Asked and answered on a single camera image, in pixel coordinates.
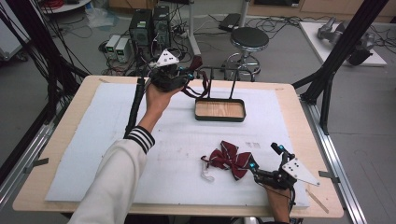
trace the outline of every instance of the white mounting bracket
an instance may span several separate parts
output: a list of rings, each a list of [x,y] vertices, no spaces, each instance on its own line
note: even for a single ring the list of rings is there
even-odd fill
[[[167,49],[165,49],[161,54],[160,59],[158,59],[157,61],[157,67],[162,67],[174,63],[179,63],[178,58],[175,57],[175,55],[173,55]]]
[[[294,178],[304,181],[308,184],[319,186],[318,180],[309,172],[308,169],[297,158],[288,161],[282,166],[282,169]]]

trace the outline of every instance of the black and white striped cuff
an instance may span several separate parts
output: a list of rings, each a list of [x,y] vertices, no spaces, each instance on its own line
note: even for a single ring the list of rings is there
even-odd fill
[[[151,133],[149,133],[146,129],[140,126],[134,127],[128,134],[128,136],[124,138],[136,141],[136,143],[143,148],[146,154],[149,152],[149,149],[151,149],[155,144],[155,140],[152,137]]]

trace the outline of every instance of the white sleeve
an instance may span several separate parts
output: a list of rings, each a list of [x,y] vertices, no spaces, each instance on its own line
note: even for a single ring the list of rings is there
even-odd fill
[[[151,134],[141,127],[127,138],[107,150],[69,223],[124,223],[146,165],[146,153],[154,145]]]

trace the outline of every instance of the red ribbon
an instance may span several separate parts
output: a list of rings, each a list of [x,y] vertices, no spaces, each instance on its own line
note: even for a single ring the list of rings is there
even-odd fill
[[[205,156],[201,160],[206,161],[208,165],[210,164],[223,170],[231,169],[233,178],[239,180],[248,171],[248,160],[251,157],[251,153],[243,152],[237,154],[238,148],[231,143],[221,141],[221,150],[216,148],[210,155],[209,160],[206,160]]]

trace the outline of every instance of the white paper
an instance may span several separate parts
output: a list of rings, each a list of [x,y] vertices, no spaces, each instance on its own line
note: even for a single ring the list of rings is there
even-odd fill
[[[80,201],[96,169],[111,144],[123,137],[134,99],[134,84],[101,84],[75,136],[66,149],[51,184],[47,201]],[[211,97],[228,98],[230,89],[212,88]],[[276,142],[293,152],[274,91],[235,89],[234,99],[245,102],[243,122],[198,121],[195,101],[182,92],[176,94],[155,126],[155,146],[139,180],[135,203],[267,205],[265,189],[248,172],[235,181],[231,171],[209,167],[208,182],[201,177],[202,156],[220,148],[222,140],[250,151],[260,168],[277,170],[280,156],[272,149]],[[142,100],[138,119],[146,109]],[[308,206],[304,186],[296,188],[296,206]]]

